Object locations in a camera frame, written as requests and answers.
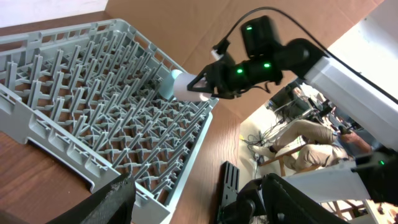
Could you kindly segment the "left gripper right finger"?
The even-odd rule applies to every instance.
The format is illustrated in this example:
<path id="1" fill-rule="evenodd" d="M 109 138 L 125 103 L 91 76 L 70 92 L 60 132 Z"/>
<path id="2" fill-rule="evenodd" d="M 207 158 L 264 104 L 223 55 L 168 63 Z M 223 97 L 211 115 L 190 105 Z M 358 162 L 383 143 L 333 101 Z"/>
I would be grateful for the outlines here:
<path id="1" fill-rule="evenodd" d="M 276 174 L 263 177 L 262 198 L 269 223 L 346 224 Z"/>

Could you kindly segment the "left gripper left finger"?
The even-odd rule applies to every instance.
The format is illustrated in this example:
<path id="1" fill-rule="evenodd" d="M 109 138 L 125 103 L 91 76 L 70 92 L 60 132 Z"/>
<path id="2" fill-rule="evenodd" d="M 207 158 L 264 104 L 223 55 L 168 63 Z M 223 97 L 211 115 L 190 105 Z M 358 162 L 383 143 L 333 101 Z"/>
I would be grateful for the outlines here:
<path id="1" fill-rule="evenodd" d="M 134 176 L 125 173 L 49 223 L 130 224 L 135 201 Z"/>

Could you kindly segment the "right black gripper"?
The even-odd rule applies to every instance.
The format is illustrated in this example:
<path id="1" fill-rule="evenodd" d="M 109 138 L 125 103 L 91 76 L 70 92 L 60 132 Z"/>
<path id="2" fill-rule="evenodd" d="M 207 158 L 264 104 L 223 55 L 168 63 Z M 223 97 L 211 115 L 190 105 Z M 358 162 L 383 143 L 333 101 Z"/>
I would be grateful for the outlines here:
<path id="1" fill-rule="evenodd" d="M 207 65 L 187 85 L 187 90 L 197 93 L 210 93 L 212 97 L 233 100 L 239 98 L 246 89 L 243 72 L 238 73 L 234 62 L 217 60 Z"/>

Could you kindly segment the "light blue plastic cup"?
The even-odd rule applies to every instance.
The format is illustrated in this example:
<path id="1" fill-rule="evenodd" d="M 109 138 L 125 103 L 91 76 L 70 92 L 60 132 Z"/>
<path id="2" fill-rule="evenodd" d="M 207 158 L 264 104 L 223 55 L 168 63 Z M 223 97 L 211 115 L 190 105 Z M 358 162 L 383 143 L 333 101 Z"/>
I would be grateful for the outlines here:
<path id="1" fill-rule="evenodd" d="M 159 95 L 169 100 L 174 94 L 175 79 L 182 73 L 181 70 L 172 70 L 162 81 L 159 88 Z"/>

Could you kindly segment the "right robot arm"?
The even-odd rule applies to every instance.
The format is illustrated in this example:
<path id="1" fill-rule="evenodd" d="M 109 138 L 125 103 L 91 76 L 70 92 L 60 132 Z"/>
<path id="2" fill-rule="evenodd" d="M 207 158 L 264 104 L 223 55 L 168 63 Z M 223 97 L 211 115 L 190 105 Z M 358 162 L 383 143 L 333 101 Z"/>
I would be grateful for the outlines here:
<path id="1" fill-rule="evenodd" d="M 262 82 L 280 83 L 285 70 L 293 72 L 382 146 L 354 161 L 288 176 L 287 182 L 316 202 L 371 199 L 397 203 L 397 100 L 329 53 L 314 37 L 280 44 L 269 17 L 241 24 L 241 33 L 248 60 L 235 63 L 223 39 L 214 47 L 216 62 L 207 65 L 187 90 L 233 99 Z"/>

